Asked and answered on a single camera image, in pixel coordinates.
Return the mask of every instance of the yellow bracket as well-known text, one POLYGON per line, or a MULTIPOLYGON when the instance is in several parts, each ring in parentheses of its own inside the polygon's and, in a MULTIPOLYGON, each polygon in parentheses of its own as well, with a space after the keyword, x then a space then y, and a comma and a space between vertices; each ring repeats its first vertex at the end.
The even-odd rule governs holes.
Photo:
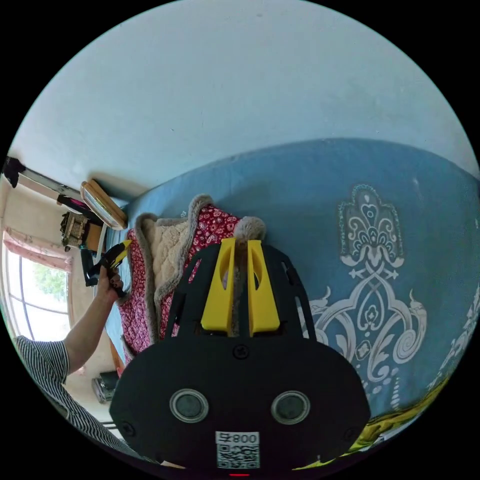
POLYGON ((214 332, 232 332, 232 305, 234 301, 235 238, 224 238, 216 261, 210 290, 203 309, 201 326, 214 332), (226 287, 223 281, 228 273, 226 287))
POLYGON ((132 241, 131 240, 125 240, 121 243, 123 244, 124 250, 121 253, 119 253, 115 257, 115 260, 110 264, 111 268, 113 268, 113 269, 127 256, 128 249, 129 249, 129 246, 132 243, 132 241))
POLYGON ((250 336, 260 332, 274 332, 280 327, 279 314, 265 264, 262 242, 249 240, 248 251, 248 316, 250 336))

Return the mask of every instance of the person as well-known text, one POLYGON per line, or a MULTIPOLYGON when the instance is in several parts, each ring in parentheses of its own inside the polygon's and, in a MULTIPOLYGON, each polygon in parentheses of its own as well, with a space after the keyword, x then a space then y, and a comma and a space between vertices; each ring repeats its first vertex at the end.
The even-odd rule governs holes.
MULTIPOLYGON (((85 365, 97 349, 107 318, 118 299, 114 287, 123 288, 118 272, 116 271, 115 276, 109 280, 107 269, 102 267, 95 298, 64 340, 34 341, 25 336, 18 336, 14 343, 36 385, 71 425, 106 447, 137 459, 154 462, 139 455, 123 439, 117 438, 105 428, 79 405, 63 386, 67 376, 85 365)), ((162 465, 178 467, 166 461, 162 465)))

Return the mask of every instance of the camera lens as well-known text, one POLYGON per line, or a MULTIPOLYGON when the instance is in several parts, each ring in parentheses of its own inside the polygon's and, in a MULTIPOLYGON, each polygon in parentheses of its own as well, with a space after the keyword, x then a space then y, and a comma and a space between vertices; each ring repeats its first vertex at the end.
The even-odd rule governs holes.
POLYGON ((283 425, 298 424, 306 418, 309 411, 308 397, 296 390, 281 393, 271 404, 273 418, 283 425))
POLYGON ((170 410, 177 419, 193 424, 207 416, 209 404, 199 391, 183 388, 171 396, 170 410))

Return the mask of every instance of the screw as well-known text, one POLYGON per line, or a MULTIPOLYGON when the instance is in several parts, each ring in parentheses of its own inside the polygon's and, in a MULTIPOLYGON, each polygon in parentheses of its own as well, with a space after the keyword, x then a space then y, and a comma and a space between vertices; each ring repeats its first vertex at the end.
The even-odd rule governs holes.
POLYGON ((356 440, 358 437, 357 429, 355 427, 349 428, 344 434, 343 439, 346 442, 350 442, 352 440, 356 440))
POLYGON ((127 421, 122 422, 121 427, 123 429, 123 433, 127 437, 134 437, 135 436, 135 429, 127 421))
POLYGON ((245 345, 236 345, 233 348, 233 356, 237 360, 246 359, 249 356, 249 349, 245 345))

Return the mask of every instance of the striped shirt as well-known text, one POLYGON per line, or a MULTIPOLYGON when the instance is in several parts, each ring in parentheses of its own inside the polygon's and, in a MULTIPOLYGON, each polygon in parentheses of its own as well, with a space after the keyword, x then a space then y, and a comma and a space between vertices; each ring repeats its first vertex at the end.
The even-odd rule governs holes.
POLYGON ((150 461, 105 428, 65 390, 70 361, 63 341, 33 341, 19 336, 14 342, 30 376, 50 402, 65 413, 64 416, 71 425, 107 447, 137 459, 150 461))

